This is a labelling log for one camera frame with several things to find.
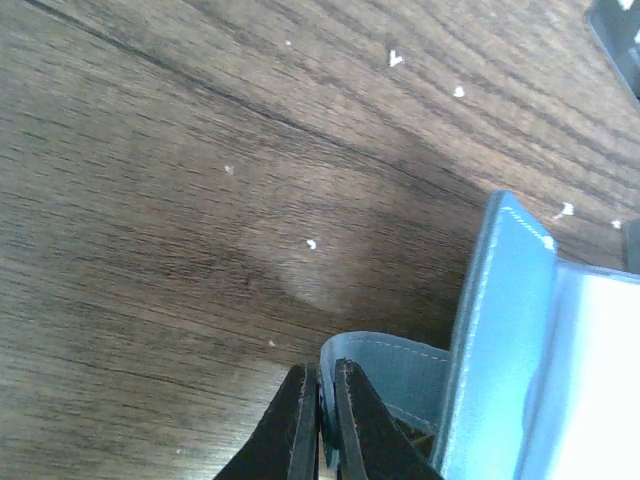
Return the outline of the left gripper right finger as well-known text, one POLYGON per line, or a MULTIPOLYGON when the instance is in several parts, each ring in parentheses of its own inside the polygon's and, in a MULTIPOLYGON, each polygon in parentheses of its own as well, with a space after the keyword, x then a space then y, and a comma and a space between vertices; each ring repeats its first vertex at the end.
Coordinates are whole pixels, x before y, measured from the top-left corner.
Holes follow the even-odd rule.
POLYGON ((340 479, 432 479, 441 475, 396 425, 359 364, 336 362, 334 399, 340 479))

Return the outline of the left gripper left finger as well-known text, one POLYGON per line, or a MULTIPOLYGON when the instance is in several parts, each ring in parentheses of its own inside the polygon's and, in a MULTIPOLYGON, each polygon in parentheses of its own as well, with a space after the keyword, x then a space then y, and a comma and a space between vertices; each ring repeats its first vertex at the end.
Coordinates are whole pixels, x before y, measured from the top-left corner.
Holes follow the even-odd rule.
POLYGON ((317 368, 313 364, 295 365, 249 439, 216 478, 316 479, 319 427, 317 368))

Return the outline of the teal leather card holder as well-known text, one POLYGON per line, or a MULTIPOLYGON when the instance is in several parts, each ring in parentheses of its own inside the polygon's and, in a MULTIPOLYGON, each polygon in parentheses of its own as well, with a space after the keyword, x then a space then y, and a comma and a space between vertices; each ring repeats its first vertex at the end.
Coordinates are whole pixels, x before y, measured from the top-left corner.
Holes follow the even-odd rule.
POLYGON ((367 331, 323 345, 328 465, 348 359, 392 416, 434 435, 447 479, 637 478, 638 225, 626 233, 624 270, 573 263, 512 193, 492 193, 448 349, 367 331))

